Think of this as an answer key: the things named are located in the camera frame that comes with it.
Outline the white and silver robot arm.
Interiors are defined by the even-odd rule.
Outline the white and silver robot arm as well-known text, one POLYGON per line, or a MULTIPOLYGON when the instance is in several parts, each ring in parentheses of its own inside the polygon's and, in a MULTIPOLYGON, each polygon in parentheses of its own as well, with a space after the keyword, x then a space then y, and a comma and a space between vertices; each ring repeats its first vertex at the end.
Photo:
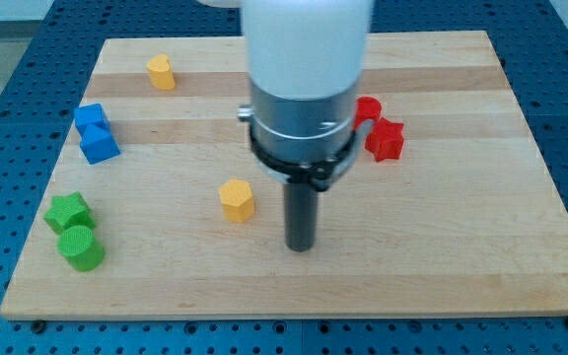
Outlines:
POLYGON ((352 165, 372 0, 246 0, 255 156, 284 183, 326 191, 352 165))

